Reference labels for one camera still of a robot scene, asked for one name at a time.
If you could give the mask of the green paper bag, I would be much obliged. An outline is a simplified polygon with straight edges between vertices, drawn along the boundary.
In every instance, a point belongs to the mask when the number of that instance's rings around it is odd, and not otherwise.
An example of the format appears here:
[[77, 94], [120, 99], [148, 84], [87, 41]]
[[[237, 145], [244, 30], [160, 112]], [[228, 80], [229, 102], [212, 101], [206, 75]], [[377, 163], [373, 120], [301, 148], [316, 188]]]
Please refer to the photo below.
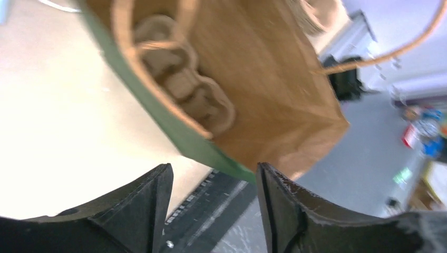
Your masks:
[[[80, 1], [105, 58], [187, 158], [253, 182], [258, 162], [291, 179], [327, 155], [348, 129], [328, 76], [390, 60], [421, 44], [446, 12], [441, 1], [413, 41], [375, 59], [323, 67], [306, 32], [337, 1]], [[155, 81], [140, 57], [189, 42], [198, 73], [233, 103], [230, 129], [213, 136]]]

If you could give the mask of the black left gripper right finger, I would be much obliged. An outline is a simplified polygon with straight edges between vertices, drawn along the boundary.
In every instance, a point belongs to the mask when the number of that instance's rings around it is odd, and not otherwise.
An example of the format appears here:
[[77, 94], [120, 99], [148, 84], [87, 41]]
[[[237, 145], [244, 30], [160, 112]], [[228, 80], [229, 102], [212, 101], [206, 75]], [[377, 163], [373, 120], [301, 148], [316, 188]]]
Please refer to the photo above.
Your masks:
[[446, 252], [446, 212], [379, 218], [331, 203], [268, 163], [256, 172], [268, 252]]

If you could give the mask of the brown pulp cup carrier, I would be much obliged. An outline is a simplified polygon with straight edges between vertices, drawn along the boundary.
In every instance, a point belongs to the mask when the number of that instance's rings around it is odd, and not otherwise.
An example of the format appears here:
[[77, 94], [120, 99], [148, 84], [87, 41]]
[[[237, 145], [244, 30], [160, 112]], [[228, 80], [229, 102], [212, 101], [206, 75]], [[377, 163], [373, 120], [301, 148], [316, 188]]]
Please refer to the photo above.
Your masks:
[[198, 73], [198, 56], [189, 42], [177, 49], [147, 51], [140, 59], [168, 96], [213, 136], [232, 127], [233, 103], [213, 79]]

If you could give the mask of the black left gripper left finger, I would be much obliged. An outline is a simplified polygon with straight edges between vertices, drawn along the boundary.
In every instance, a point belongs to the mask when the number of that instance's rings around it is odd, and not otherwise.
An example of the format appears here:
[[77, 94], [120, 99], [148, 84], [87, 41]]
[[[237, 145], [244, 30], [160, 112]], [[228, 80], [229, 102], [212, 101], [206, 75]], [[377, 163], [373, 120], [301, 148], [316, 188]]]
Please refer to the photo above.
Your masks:
[[161, 164], [56, 216], [1, 218], [1, 252], [158, 252], [173, 185]]

